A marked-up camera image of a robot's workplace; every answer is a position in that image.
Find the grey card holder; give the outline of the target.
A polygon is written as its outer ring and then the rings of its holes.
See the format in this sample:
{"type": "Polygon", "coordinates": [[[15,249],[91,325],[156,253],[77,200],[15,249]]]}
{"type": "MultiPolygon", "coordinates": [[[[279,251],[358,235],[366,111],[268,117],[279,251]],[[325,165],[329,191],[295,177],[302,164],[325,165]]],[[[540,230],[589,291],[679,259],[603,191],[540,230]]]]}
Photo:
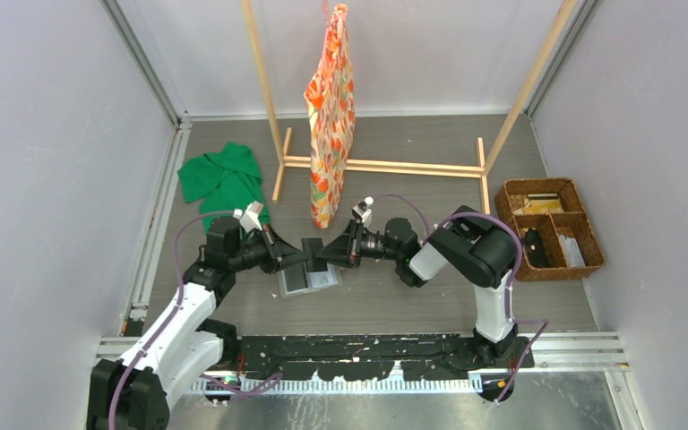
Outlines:
{"type": "Polygon", "coordinates": [[[298,264],[279,273],[279,291],[283,298],[334,288],[342,283],[340,268],[327,263],[324,271],[308,271],[298,264]]]}

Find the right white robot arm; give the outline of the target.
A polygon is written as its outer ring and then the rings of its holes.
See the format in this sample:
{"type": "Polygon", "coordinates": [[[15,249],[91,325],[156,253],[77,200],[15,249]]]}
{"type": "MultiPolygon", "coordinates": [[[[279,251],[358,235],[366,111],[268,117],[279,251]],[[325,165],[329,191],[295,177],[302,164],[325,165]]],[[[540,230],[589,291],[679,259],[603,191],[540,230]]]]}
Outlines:
{"type": "Polygon", "coordinates": [[[356,268],[364,258],[395,262],[395,272],[409,287],[420,288],[451,266],[474,288],[477,319],[476,356],[487,367],[498,367],[512,353],[517,336],[512,316],[512,278],[519,267],[519,239],[499,219],[460,206],[424,241],[407,219],[393,218],[383,232],[366,226],[369,209],[360,203],[345,230],[314,253],[327,263],[356,268]]]}

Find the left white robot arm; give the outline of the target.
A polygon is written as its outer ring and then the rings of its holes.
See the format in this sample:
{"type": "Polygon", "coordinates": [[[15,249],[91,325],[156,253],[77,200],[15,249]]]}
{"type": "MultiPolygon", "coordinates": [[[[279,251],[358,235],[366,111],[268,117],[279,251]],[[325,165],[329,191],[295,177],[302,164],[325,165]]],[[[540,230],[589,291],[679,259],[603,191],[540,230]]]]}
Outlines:
{"type": "Polygon", "coordinates": [[[206,370],[237,363],[235,326],[211,319],[237,274],[254,268],[275,274],[309,258],[247,211],[211,218],[197,259],[178,272],[168,309],[120,357],[92,368],[86,428],[167,428],[172,408],[206,370]]]}

